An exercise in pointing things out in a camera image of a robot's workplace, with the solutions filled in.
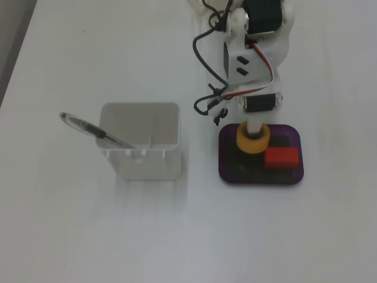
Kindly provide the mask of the white gripper, black motor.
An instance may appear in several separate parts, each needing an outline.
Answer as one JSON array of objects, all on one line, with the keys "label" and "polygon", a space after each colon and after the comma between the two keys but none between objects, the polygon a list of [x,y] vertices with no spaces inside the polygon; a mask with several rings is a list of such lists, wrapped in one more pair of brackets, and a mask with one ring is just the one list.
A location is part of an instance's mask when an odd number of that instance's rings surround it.
[{"label": "white gripper, black motor", "polygon": [[273,70],[272,82],[262,90],[236,97],[240,115],[246,120],[249,137],[260,136],[263,123],[272,123],[283,103],[282,82],[277,70]]}]

